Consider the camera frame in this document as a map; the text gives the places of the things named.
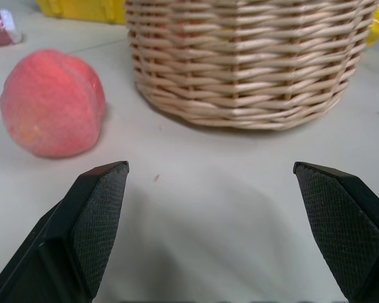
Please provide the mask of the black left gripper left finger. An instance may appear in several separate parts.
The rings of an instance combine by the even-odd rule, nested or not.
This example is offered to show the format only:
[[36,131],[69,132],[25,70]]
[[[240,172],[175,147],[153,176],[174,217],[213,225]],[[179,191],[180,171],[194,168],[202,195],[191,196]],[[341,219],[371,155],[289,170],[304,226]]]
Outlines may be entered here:
[[129,164],[109,163],[76,179],[0,273],[0,303],[92,303],[123,204]]

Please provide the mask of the pink peach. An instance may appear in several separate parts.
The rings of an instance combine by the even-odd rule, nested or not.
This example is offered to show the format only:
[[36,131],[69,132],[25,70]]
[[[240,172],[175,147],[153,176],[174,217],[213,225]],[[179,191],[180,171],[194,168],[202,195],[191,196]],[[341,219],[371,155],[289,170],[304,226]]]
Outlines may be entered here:
[[94,68],[54,49],[37,50],[17,63],[0,97],[12,140],[38,157],[64,158],[94,147],[106,104]]

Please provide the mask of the woven wicker basket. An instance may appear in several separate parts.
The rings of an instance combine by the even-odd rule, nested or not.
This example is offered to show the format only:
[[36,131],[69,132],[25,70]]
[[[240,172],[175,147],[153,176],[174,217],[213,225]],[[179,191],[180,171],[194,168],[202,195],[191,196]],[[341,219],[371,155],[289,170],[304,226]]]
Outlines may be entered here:
[[378,0],[126,0],[133,76],[193,124],[281,131],[341,100]]

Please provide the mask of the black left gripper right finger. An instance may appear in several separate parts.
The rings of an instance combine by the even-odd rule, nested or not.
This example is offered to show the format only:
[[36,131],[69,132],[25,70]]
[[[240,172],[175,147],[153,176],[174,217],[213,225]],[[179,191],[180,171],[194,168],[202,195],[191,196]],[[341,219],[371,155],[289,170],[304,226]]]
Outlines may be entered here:
[[379,303],[379,197],[358,177],[296,162],[313,238],[349,303]]

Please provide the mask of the pink foil snack packet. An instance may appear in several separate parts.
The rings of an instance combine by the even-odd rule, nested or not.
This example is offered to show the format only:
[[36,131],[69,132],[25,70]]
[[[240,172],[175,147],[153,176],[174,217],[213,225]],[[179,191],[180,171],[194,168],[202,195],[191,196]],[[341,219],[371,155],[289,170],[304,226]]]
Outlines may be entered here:
[[23,35],[14,21],[12,13],[7,9],[0,9],[0,47],[19,44]]

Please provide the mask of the yellow plastic container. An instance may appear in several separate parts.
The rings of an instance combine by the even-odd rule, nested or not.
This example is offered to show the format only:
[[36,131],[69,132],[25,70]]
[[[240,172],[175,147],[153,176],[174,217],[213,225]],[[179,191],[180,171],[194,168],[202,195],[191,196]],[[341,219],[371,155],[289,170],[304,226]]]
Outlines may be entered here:
[[51,18],[124,25],[124,0],[35,0]]

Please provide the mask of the yellow plastic bag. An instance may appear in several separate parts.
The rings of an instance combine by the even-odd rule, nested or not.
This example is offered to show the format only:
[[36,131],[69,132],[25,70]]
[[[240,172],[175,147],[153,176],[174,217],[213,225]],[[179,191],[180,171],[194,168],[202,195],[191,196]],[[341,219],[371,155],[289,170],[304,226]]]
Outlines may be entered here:
[[379,3],[373,13],[373,19],[369,28],[369,34],[366,38],[367,46],[373,45],[379,39]]

